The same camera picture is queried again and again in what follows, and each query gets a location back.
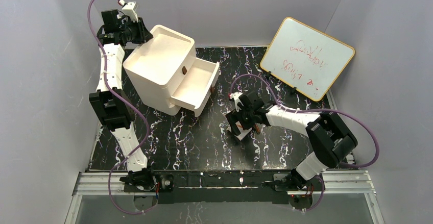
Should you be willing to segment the white square makeup palette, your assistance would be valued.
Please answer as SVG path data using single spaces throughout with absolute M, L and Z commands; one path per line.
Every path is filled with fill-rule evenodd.
M 234 131 L 232 132 L 239 141 L 242 141 L 246 136 L 252 132 L 252 128 L 244 129 L 241 123 L 238 121 L 235 123 Z

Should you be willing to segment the white drawer organizer box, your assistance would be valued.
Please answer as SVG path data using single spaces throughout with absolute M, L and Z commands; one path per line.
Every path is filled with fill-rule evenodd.
M 180 106 L 171 97 L 185 77 L 182 68 L 190 69 L 196 57 L 195 41 L 160 24 L 150 33 L 153 38 L 138 45 L 123 68 L 143 104 L 176 115 Z

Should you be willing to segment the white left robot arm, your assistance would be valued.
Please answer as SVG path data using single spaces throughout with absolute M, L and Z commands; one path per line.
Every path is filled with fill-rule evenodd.
M 101 12 L 103 25 L 96 36 L 101 43 L 100 81 L 89 101 L 100 123 L 117 140 L 126 159 L 128 174 L 120 181 L 142 191 L 152 191 L 158 185 L 148 159 L 138 147 L 134 130 L 135 115 L 122 87 L 122 64 L 125 46 L 131 42 L 143 44 L 153 38 L 142 18 L 129 10 Z

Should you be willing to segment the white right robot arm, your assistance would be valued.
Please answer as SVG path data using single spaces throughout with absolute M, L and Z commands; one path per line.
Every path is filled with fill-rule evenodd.
M 335 112 L 301 113 L 295 109 L 265 103 L 254 92 L 229 95 L 234 110 L 226 114 L 229 132 L 243 140 L 258 125 L 290 129 L 306 136 L 312 153 L 275 185 L 303 188 L 307 182 L 329 168 L 338 166 L 356 148 L 358 141 Z

